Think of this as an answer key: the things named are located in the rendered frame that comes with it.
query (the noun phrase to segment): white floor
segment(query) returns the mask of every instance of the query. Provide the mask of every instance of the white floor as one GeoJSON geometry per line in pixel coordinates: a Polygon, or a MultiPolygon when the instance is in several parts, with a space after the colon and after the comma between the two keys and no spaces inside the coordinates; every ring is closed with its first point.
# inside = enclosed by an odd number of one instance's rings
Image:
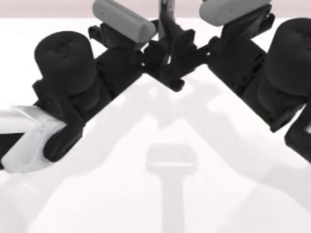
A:
{"type": "MultiPolygon", "coordinates": [[[[283,21],[255,41],[268,50],[283,21]]],[[[199,19],[178,22],[199,46],[220,34],[199,19]]],[[[36,100],[41,39],[94,24],[1,19],[0,108],[36,100]]],[[[284,145],[285,132],[269,132],[207,67],[180,93],[143,76],[56,165],[0,172],[0,233],[309,233],[311,167],[284,145]]]]}

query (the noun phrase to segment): pink wall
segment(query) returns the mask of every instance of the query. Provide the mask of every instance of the pink wall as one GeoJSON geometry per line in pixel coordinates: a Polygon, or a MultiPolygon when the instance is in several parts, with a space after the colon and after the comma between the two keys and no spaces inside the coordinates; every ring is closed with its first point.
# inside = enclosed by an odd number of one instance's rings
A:
{"type": "MultiPolygon", "coordinates": [[[[94,0],[0,0],[0,17],[93,17],[94,0]]],[[[144,17],[156,17],[158,0],[118,0],[144,17]]],[[[202,0],[176,0],[177,17],[198,17],[202,0]]],[[[277,17],[311,17],[311,0],[272,0],[277,17]]]]}

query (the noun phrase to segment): black cylinder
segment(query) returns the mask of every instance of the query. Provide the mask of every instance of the black cylinder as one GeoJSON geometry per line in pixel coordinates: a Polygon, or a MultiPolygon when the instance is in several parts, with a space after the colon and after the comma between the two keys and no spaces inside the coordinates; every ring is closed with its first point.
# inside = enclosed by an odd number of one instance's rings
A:
{"type": "Polygon", "coordinates": [[[58,32],[44,38],[35,49],[42,82],[58,93],[77,95],[96,79],[89,39],[77,32],[58,32]]]}
{"type": "Polygon", "coordinates": [[[264,71],[275,88],[295,96],[311,95],[311,19],[290,19],[279,26],[264,71]]]}

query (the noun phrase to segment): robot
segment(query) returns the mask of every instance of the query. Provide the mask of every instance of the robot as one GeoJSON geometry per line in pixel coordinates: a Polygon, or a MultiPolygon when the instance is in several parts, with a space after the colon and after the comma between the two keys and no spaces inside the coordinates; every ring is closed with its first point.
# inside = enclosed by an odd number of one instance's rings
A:
{"type": "Polygon", "coordinates": [[[280,25],[266,53],[251,39],[273,26],[270,3],[204,0],[201,19],[223,28],[220,37],[198,48],[195,31],[175,22],[174,0],[160,0],[153,21],[114,0],[95,0],[92,10],[101,24],[89,27],[89,38],[57,32],[37,45],[42,79],[33,89],[38,100],[0,112],[0,168],[26,173],[53,165],[83,137],[87,122],[144,73],[178,92],[185,85],[182,78],[201,65],[273,133],[303,109],[285,143],[311,162],[311,19],[280,25]],[[107,50],[94,58],[90,39],[107,50]]]}

